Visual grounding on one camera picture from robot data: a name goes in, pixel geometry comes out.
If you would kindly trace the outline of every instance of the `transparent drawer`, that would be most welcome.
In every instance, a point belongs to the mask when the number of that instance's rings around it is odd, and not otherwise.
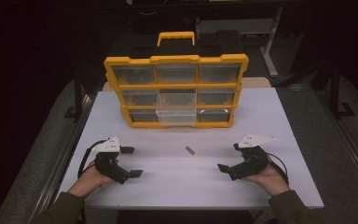
[[[156,65],[158,83],[193,83],[197,66],[193,63],[163,63]]]
[[[133,122],[158,122],[158,116],[154,109],[129,110]]]
[[[199,82],[237,82],[240,67],[240,63],[202,63],[199,65]]]
[[[121,94],[126,105],[155,105],[157,90],[124,90]]]
[[[197,89],[199,105],[231,105],[235,89]]]
[[[152,65],[112,65],[119,84],[154,84]]]
[[[231,109],[199,109],[197,111],[198,122],[227,122]]]
[[[196,90],[159,90],[156,113],[162,125],[194,125],[197,116]]]

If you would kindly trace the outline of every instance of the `dark background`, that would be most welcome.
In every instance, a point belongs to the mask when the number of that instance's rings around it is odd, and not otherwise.
[[[358,89],[358,1],[315,2],[313,7],[286,7],[282,14],[281,36],[299,35],[307,28],[293,69],[302,71],[334,52],[341,75]],[[125,4],[0,1],[0,205],[55,99],[73,75],[79,74],[89,94],[104,84],[103,60],[117,34],[193,30],[197,15],[205,19],[270,16],[264,15],[269,13],[264,5],[93,9],[111,6]]]

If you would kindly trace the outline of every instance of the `yellow handle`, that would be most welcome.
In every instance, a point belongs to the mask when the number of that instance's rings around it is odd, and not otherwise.
[[[163,32],[159,33],[157,46],[161,44],[162,39],[181,39],[181,38],[191,38],[193,41],[193,46],[196,44],[196,39],[194,37],[194,32]]]

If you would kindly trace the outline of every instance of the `sleeve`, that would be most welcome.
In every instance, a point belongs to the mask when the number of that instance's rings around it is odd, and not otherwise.
[[[324,224],[316,213],[307,208],[294,190],[272,196],[269,205],[281,224]]]
[[[76,224],[84,203],[84,199],[62,192],[55,204],[34,218],[31,224]]]

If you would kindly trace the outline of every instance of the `floor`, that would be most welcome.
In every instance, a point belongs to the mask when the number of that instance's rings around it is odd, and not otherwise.
[[[246,77],[267,77],[273,85],[295,75],[290,72],[290,65],[300,37],[278,37],[274,42],[270,54],[279,72],[275,78],[268,75],[258,50],[264,43],[263,37],[246,36],[243,41],[250,58],[249,69],[244,74]],[[350,82],[341,79],[340,101],[348,103],[356,116],[336,120],[328,110],[328,86],[323,91],[314,91],[310,87],[312,78],[313,74],[287,88],[279,88],[277,92],[324,201],[324,208],[315,211],[328,223],[358,223],[358,162],[351,152],[348,136],[340,130],[342,127],[347,130],[351,142],[358,149],[358,94]],[[40,204],[38,199],[47,191],[47,183],[54,176],[62,175],[54,174],[54,171],[60,170],[57,168],[60,166],[57,164],[60,151],[67,150],[70,146],[68,142],[75,142],[71,135],[79,134],[78,126],[81,126],[79,122],[74,123],[74,119],[64,118],[68,107],[73,105],[73,83],[70,82],[51,108],[7,195],[0,210],[0,223],[26,223],[39,212],[36,209]],[[84,111],[87,115],[88,108],[84,107]],[[45,204],[48,204],[48,197],[45,199]],[[89,224],[116,223],[115,211],[87,208],[86,212]],[[273,213],[267,210],[255,223],[264,223],[272,217]]]

